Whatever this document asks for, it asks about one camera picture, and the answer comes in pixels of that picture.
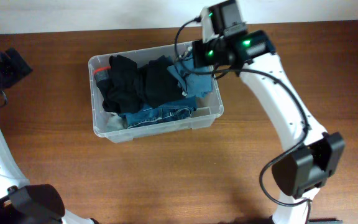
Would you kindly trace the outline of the light grey jeans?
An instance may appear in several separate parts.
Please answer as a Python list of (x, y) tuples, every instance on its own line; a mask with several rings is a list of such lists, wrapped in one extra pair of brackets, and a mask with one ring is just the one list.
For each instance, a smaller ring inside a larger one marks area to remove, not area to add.
[(127, 129), (126, 119), (120, 117), (116, 113), (111, 113), (106, 123), (106, 131), (113, 132), (113, 131), (120, 131), (123, 129)]

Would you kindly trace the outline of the light blue shorts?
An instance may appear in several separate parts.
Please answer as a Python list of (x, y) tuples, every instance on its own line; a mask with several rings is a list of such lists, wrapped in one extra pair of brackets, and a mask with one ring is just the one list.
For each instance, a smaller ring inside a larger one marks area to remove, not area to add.
[(183, 59), (182, 62), (189, 70), (196, 72), (208, 72), (207, 75), (197, 75), (194, 73), (189, 73), (183, 68), (178, 59), (175, 60), (175, 63), (169, 67), (167, 70), (170, 74), (178, 80), (178, 87), (182, 89), (182, 95), (186, 98), (198, 97), (204, 98), (207, 94), (212, 92), (212, 78), (209, 67), (200, 67), (195, 68), (193, 63), (193, 52), (192, 47), (188, 47), (187, 50), (181, 55)]

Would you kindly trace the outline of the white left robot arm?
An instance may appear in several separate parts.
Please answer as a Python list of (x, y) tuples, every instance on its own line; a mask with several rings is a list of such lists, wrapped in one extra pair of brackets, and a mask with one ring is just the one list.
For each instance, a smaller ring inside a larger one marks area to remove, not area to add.
[[(0, 94), (32, 72), (16, 49), (0, 52)], [(16, 164), (0, 128), (0, 223), (96, 223), (68, 211), (56, 188), (32, 185)]]

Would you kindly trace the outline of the black garment with red band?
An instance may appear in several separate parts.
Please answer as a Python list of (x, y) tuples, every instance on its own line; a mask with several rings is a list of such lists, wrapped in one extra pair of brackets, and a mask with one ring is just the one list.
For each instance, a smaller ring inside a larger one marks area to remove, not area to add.
[(122, 55), (110, 56), (110, 69), (96, 72), (96, 86), (103, 96), (103, 108), (111, 113), (136, 113), (142, 106), (134, 82), (139, 77), (137, 63)]

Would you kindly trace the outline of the dark green garment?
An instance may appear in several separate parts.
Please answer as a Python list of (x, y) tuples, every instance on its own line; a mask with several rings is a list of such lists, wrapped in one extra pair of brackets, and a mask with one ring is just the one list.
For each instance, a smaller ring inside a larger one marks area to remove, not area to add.
[(163, 55), (138, 69), (139, 76), (134, 80), (136, 93), (152, 108), (184, 99), (178, 80), (167, 70), (171, 65), (171, 58)]

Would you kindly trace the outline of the clear plastic storage bin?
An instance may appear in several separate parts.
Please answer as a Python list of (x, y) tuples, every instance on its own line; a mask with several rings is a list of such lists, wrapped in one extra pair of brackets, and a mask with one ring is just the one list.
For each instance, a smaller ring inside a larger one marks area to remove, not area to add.
[(93, 73), (100, 68), (109, 66), (110, 56), (122, 55), (138, 64), (138, 67), (144, 66), (150, 60), (155, 60), (159, 56), (175, 56), (174, 45), (164, 45), (147, 49), (131, 50), (126, 52), (116, 52), (104, 55), (95, 55), (88, 60), (89, 84), (92, 105), (93, 131), (95, 135), (101, 138), (119, 143), (131, 141), (135, 138), (145, 136), (153, 136), (157, 134), (180, 131), (183, 129), (200, 129), (208, 128), (215, 119), (224, 113), (223, 101), (219, 92), (217, 80), (212, 78), (212, 92), (204, 98), (197, 98), (197, 110), (191, 118), (167, 123), (153, 124), (139, 128), (123, 129), (118, 131), (109, 131), (107, 129), (108, 119), (111, 113), (105, 112), (103, 104), (103, 96), (99, 91)]

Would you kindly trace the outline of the dark blue jeans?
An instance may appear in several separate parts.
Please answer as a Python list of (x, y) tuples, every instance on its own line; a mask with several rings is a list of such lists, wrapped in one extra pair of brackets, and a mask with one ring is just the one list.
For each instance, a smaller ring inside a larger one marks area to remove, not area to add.
[(153, 124), (187, 119), (197, 110), (196, 97), (171, 101), (156, 108), (144, 104), (137, 113), (123, 113), (119, 116), (126, 121), (127, 128), (138, 128)]

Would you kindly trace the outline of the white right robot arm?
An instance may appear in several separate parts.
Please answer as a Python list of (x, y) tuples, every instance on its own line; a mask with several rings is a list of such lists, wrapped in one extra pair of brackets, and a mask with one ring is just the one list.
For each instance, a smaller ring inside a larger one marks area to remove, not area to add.
[(205, 7), (197, 18), (202, 38), (193, 42), (194, 66), (217, 76), (235, 73), (270, 118), (283, 152), (264, 166), (280, 189), (270, 223), (309, 223), (311, 204), (337, 169), (345, 142), (328, 133), (307, 109), (262, 31), (249, 32), (235, 1)]

